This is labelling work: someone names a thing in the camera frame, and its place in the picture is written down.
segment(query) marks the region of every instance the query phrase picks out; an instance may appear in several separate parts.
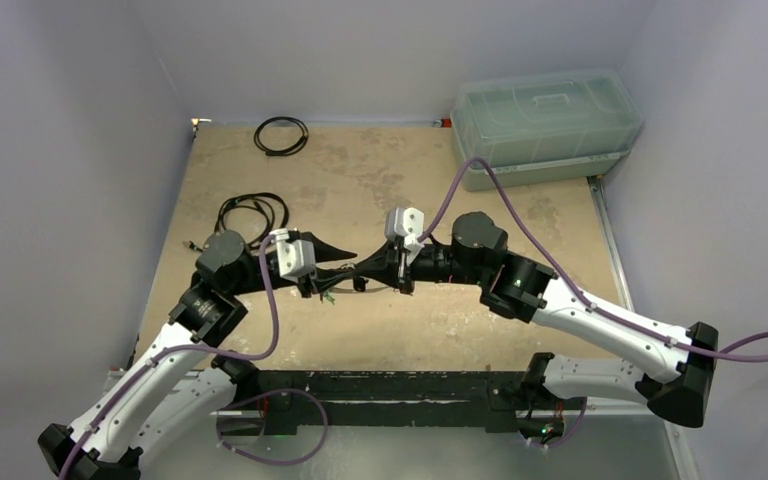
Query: white wall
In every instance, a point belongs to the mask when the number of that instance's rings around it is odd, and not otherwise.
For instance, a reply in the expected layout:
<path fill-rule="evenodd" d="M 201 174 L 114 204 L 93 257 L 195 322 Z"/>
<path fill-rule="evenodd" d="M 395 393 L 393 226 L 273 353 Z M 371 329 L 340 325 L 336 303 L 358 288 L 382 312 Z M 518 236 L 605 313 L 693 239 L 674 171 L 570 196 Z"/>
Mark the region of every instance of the white wall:
<path fill-rule="evenodd" d="M 621 74 L 646 119 L 607 182 L 635 306 L 722 345 L 768 330 L 768 1 L 660 0 Z M 704 478 L 768 478 L 768 364 L 720 362 L 709 407 Z"/>
<path fill-rule="evenodd" d="M 0 479 L 133 347 L 188 123 L 128 2 L 0 0 Z"/>
<path fill-rule="evenodd" d="M 220 120 L 448 116 L 458 86 L 619 68 L 655 0 L 135 0 L 186 105 Z"/>

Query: transparent plastic container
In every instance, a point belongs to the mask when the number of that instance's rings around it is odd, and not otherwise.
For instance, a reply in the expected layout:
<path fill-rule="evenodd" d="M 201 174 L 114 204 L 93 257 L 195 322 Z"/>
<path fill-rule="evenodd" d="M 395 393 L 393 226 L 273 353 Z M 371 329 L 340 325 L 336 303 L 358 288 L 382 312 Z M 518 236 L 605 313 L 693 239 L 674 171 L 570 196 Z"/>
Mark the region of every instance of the transparent plastic container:
<path fill-rule="evenodd" d="M 508 186 L 605 173 L 643 123 L 609 69 L 468 83 L 451 118 L 458 160 L 488 160 L 495 173 L 515 175 Z M 492 186 L 483 170 L 469 173 L 467 189 Z"/>

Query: wooden board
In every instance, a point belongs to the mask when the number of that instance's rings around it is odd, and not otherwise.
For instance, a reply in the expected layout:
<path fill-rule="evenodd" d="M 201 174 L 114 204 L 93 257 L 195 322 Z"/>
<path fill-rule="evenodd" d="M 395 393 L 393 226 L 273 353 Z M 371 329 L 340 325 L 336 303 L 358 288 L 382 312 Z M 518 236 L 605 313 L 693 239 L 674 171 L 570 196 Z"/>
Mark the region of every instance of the wooden board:
<path fill-rule="evenodd" d="M 158 265 L 138 355 L 189 285 L 197 254 L 182 241 L 202 243 L 212 233 L 217 209 L 225 199 L 274 192 L 290 207 L 290 227 L 312 231 L 365 258 L 383 244 L 384 217 L 393 207 L 419 208 L 430 221 L 457 170 L 449 129 L 316 127 L 311 128 L 307 147 L 287 158 L 267 158 L 252 143 L 253 130 L 200 129 Z M 272 128 L 264 132 L 263 141 L 283 148 L 297 136 L 298 130 L 292 128 Z M 585 179 L 516 187 L 508 194 L 526 225 L 579 285 L 617 301 L 610 258 Z M 476 210 L 508 231 L 511 250 L 544 261 L 495 191 L 458 191 L 435 236 L 448 242 L 454 219 Z M 246 211 L 235 211 L 228 223 L 244 237 L 257 234 L 264 225 L 259 216 Z M 525 368 L 538 351 L 609 356 L 564 333 L 491 314 L 479 304 L 477 287 L 418 284 L 413 296 L 405 296 L 375 286 L 369 285 L 378 290 L 373 293 L 336 293 L 333 305 L 303 299 L 294 289 L 279 290 L 278 350 L 258 365 L 513 370 Z M 265 294 L 241 300 L 250 313 L 223 347 L 261 352 L 271 335 Z"/>

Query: purple cable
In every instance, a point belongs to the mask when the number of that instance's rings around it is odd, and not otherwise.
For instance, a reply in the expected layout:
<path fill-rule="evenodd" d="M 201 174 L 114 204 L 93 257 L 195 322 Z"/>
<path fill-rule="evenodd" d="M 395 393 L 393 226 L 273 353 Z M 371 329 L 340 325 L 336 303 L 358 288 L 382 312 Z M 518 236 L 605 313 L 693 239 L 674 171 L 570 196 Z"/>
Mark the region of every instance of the purple cable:
<path fill-rule="evenodd" d="M 558 440 L 557 442 L 549 445 L 550 448 L 558 448 L 564 443 L 567 443 L 569 439 L 572 438 L 573 435 L 575 435 L 575 432 L 578 431 L 578 427 L 581 426 L 581 420 L 584 419 L 584 411 L 587 410 L 587 398 L 584 398 L 584 403 L 581 404 L 581 411 L 578 412 L 578 415 L 575 417 L 575 422 L 573 422 L 572 427 L 570 427 L 569 432 L 564 432 L 564 435 Z"/>
<path fill-rule="evenodd" d="M 238 408 L 242 408 L 252 402 L 256 402 L 260 399 L 270 397 L 272 395 L 275 395 L 277 393 L 297 393 L 303 397 L 307 397 L 308 400 L 313 402 L 314 405 L 316 405 L 316 408 L 319 409 L 319 413 L 322 415 L 322 436 L 319 437 L 319 443 L 316 444 L 313 449 L 306 453 L 305 455 L 302 455 L 299 458 L 295 458 L 293 460 L 273 460 L 270 458 L 264 458 L 259 457 L 257 455 L 254 455 L 252 453 L 248 453 L 246 451 L 240 450 L 237 447 L 231 445 L 230 443 L 225 441 L 225 437 L 222 436 L 222 432 L 219 430 L 219 425 L 217 422 L 216 425 L 216 437 L 219 438 L 219 443 L 223 447 L 227 448 L 233 453 L 236 453 L 237 455 L 246 457 L 248 459 L 254 460 L 256 462 L 264 463 L 266 465 L 272 465 L 275 467 L 289 467 L 291 465 L 298 465 L 300 463 L 306 462 L 311 459 L 314 455 L 316 455 L 317 452 L 322 448 L 323 445 L 325 445 L 325 438 L 328 435 L 328 415 L 325 413 L 325 407 L 322 406 L 322 404 L 316 400 L 316 398 L 311 395 L 308 392 L 305 392 L 304 390 L 299 390 L 297 388 L 279 388 L 277 390 L 272 390 L 271 392 L 261 393 L 260 395 L 251 397 L 249 399 L 243 400 L 242 402 L 238 402 L 232 405 L 228 405 L 223 410 L 235 410 Z"/>
<path fill-rule="evenodd" d="M 437 225 L 440 223 L 440 220 L 443 218 L 443 215 L 446 213 L 446 209 L 449 208 L 449 203 L 451 203 L 452 197 L 454 197 L 455 195 L 455 190 L 457 190 L 458 184 L 461 182 L 461 179 L 466 173 L 467 168 L 469 168 L 470 165 L 474 163 L 479 163 L 481 164 L 481 166 L 484 167 L 484 170 L 486 170 L 487 174 L 490 175 L 490 180 L 493 181 L 493 184 L 496 186 L 496 189 L 499 191 L 499 196 L 502 197 L 502 201 L 505 202 L 505 206 L 508 208 L 508 212 L 510 212 L 511 217 L 514 219 L 514 222 L 516 222 L 519 229 L 522 230 L 522 233 L 525 234 L 526 237 L 528 237 L 528 240 L 537 248 L 537 250 L 541 254 L 543 254 L 544 257 L 546 257 L 546 260 L 548 260 L 549 263 L 552 264 L 552 267 L 555 269 L 555 271 L 558 272 L 558 275 L 561 276 L 564 283 L 567 284 L 570 290 L 572 290 L 573 295 L 575 295 L 576 298 L 578 298 L 578 300 L 581 301 L 581 303 L 583 303 L 587 308 L 590 308 L 594 312 L 624 327 L 630 328 L 638 333 L 648 335 L 656 340 L 663 342 L 666 345 L 673 344 L 673 340 L 675 339 L 672 339 L 666 335 L 661 335 L 658 332 L 654 332 L 652 330 L 649 330 L 648 328 L 637 325 L 636 323 L 630 322 L 618 315 L 614 315 L 611 312 L 608 312 L 606 310 L 603 310 L 602 308 L 599 308 L 598 305 L 594 306 L 593 302 L 591 302 L 590 300 L 587 299 L 587 297 L 584 296 L 584 292 L 575 286 L 575 282 L 572 281 L 572 278 L 570 278 L 570 276 L 567 275 L 567 272 L 561 267 L 561 265 L 555 260 L 555 258 L 552 257 L 551 254 L 549 254 L 549 251 L 546 250 L 546 248 L 543 247 L 543 245 L 540 244 L 537 238 L 535 238 L 534 235 L 528 230 L 528 228 L 522 222 L 522 219 L 516 213 L 514 206 L 511 204 L 511 200 L 508 198 L 507 194 L 505 194 L 505 189 L 502 188 L 502 185 L 499 183 L 499 179 L 496 178 L 496 174 L 493 173 L 493 169 L 490 168 L 490 165 L 483 158 L 473 158 L 469 162 L 464 162 L 464 164 L 461 165 L 461 168 L 458 170 L 458 174 L 455 175 L 455 180 L 452 182 L 452 186 L 449 188 L 449 192 L 446 193 L 446 197 L 443 199 L 443 204 L 440 205 L 440 210 L 437 212 L 437 215 L 434 217 L 434 220 L 431 221 L 431 225 L 428 226 L 428 229 L 422 232 L 422 235 L 420 235 L 417 238 L 417 240 L 419 240 L 420 242 L 424 241 L 426 238 L 428 238 L 429 235 L 431 235 L 434 229 L 437 228 Z M 673 345 L 679 349 L 682 349 L 691 353 L 704 355 L 706 357 L 717 358 L 720 360 L 729 360 L 732 362 L 743 362 L 743 363 L 764 363 L 764 362 L 768 362 L 768 354 L 732 355 L 730 352 L 744 345 L 747 345 L 749 343 L 753 343 L 765 338 L 768 338 L 768 332 L 756 333 L 755 335 L 738 340 L 737 342 L 734 342 L 733 344 L 721 349 L 718 352 L 712 351 L 712 350 L 706 350 L 704 348 L 694 347 L 693 345 L 685 345 L 682 343 L 676 343 Z"/>
<path fill-rule="evenodd" d="M 269 302 L 269 312 L 272 315 L 272 341 L 269 344 L 269 348 L 266 349 L 263 353 L 258 354 L 244 354 L 244 353 L 237 353 L 237 352 L 230 352 L 228 350 L 221 350 L 219 348 L 213 348 L 209 347 L 207 345 L 179 345 L 176 347 L 170 347 L 170 348 L 164 348 L 161 350 L 157 355 L 154 357 L 151 357 L 151 361 L 153 364 L 160 363 L 160 360 L 164 359 L 166 356 L 171 355 L 175 352 L 180 351 L 198 351 L 198 352 L 205 352 L 209 354 L 219 355 L 221 357 L 226 358 L 232 358 L 236 360 L 249 360 L 249 361 L 255 361 L 255 360 L 263 360 L 264 358 L 268 357 L 269 355 L 272 355 L 272 352 L 275 351 L 275 348 L 278 346 L 278 306 L 275 302 L 275 292 L 272 289 L 272 280 L 269 278 L 269 268 L 266 264 L 266 248 L 275 241 L 274 235 L 268 235 L 266 238 L 263 239 L 263 242 L 260 244 L 260 248 L 258 249 L 257 256 L 258 256 L 258 264 L 260 265 L 260 275 L 263 278 L 263 288 L 264 291 L 266 291 L 266 299 Z M 104 417 L 107 416 L 108 413 L 113 409 L 113 407 L 116 406 L 117 403 L 119 403 L 120 400 L 122 400 L 122 397 L 125 396 L 126 393 L 128 393 L 131 388 L 134 387 L 134 385 L 149 371 L 151 370 L 150 365 L 142 365 L 140 366 L 134 374 L 128 378 L 127 380 L 122 383 L 122 387 L 119 388 L 113 395 L 110 396 L 110 400 L 107 401 L 98 411 L 98 414 L 93 418 L 93 420 L 90 422 L 90 428 L 93 430 L 98 428 L 98 425 L 101 423 L 102 420 L 104 420 Z M 253 398 L 260 398 L 263 396 L 269 396 L 273 392 L 267 392 L 259 397 L 253 397 Z M 325 412 L 324 408 L 322 407 L 322 404 L 319 403 L 319 401 L 316 400 L 312 395 L 308 394 L 307 392 L 302 392 L 305 394 L 308 398 L 311 399 L 311 401 L 316 404 L 317 407 L 319 407 L 320 411 Z M 317 445 L 317 447 L 311 451 L 308 455 L 313 456 L 316 452 L 319 451 L 321 448 L 322 442 L 325 441 L 325 435 L 327 434 L 327 422 L 325 424 L 325 430 L 322 433 L 322 441 L 320 442 L 320 445 Z M 77 442 L 75 442 L 75 446 L 72 447 L 72 450 L 69 452 L 69 455 L 66 457 L 66 461 L 63 462 L 63 466 L 60 469 L 60 474 L 57 476 L 58 480 L 68 480 L 69 478 L 69 470 L 72 468 L 72 464 L 75 462 L 75 459 L 77 458 L 80 451 L 83 449 L 84 444 L 87 443 L 87 440 L 89 440 L 90 435 L 92 433 L 87 431 L 84 432 L 81 437 L 78 439 Z M 268 463 L 272 460 L 266 459 L 266 458 L 260 458 L 255 455 L 252 455 L 251 457 L 253 460 L 261 461 L 262 463 Z"/>

